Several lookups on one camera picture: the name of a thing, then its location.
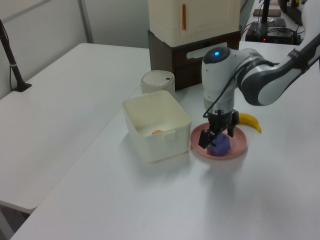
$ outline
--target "white plastic container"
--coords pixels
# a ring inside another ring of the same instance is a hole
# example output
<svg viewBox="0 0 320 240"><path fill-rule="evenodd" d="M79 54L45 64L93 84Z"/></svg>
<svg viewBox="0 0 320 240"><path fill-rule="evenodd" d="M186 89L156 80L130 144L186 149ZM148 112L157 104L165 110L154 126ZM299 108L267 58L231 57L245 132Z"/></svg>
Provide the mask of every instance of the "white plastic container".
<svg viewBox="0 0 320 240"><path fill-rule="evenodd" d="M239 30L240 0L148 0L150 31L177 47Z"/></svg>
<svg viewBox="0 0 320 240"><path fill-rule="evenodd" d="M189 148L191 119L168 91L156 91L122 103L130 139L144 162L153 163ZM152 134L156 130L163 132Z"/></svg>
<svg viewBox="0 0 320 240"><path fill-rule="evenodd" d="M175 75L169 71L149 71L142 77L140 85L143 94L165 90L175 96Z"/></svg>

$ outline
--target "banana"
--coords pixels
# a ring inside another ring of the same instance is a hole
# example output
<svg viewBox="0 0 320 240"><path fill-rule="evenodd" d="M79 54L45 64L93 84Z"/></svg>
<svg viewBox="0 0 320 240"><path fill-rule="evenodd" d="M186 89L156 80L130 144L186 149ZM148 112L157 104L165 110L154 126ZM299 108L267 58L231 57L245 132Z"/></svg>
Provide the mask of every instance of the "banana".
<svg viewBox="0 0 320 240"><path fill-rule="evenodd" d="M239 112L239 122L240 124L249 125L255 128L259 133L261 133L261 127L259 126L259 122L254 116L248 113Z"/></svg>

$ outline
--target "purple object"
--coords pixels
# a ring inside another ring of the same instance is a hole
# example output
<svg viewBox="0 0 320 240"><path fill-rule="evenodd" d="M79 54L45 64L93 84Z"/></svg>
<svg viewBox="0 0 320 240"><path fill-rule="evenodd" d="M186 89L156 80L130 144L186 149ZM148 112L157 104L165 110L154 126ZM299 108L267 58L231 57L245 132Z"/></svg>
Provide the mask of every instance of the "purple object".
<svg viewBox="0 0 320 240"><path fill-rule="evenodd" d="M227 137L223 133L220 133L212 141L212 143L214 143L215 146L213 146L211 144L206 148L206 150L207 150L208 154L213 155L213 156L222 157L222 156L226 155L229 152L229 150L231 149L230 139L229 139L229 137Z"/></svg>

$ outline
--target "white canister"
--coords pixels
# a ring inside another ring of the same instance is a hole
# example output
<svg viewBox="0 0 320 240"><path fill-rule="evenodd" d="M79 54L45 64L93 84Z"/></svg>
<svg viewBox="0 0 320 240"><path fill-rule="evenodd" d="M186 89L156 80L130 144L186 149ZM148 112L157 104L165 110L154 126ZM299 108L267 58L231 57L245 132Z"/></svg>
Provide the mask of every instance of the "white canister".
<svg viewBox="0 0 320 240"><path fill-rule="evenodd" d="M152 70L147 72L141 79L141 91L143 94L165 90L174 97L175 89L175 76L169 71Z"/></svg>

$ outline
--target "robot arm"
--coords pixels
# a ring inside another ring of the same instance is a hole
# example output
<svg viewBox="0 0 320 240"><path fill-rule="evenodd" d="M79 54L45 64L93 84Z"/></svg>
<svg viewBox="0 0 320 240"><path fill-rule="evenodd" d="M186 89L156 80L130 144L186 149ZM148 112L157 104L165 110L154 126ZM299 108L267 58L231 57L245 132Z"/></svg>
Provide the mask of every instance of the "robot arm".
<svg viewBox="0 0 320 240"><path fill-rule="evenodd" d="M258 59L244 67L236 78L246 101L263 106L274 103L281 94L320 57L320 1L308 1L302 12L305 39L277 66L257 65Z"/></svg>
<svg viewBox="0 0 320 240"><path fill-rule="evenodd" d="M233 110L236 87L249 104L272 104L320 58L319 10L318 0L309 0L305 4L302 12L305 38L276 66L254 49L216 47L206 53L201 74L204 106L207 109L205 115L210 125L201 133L201 147L206 148L214 136L225 129L233 136L233 129L239 123Z"/></svg>

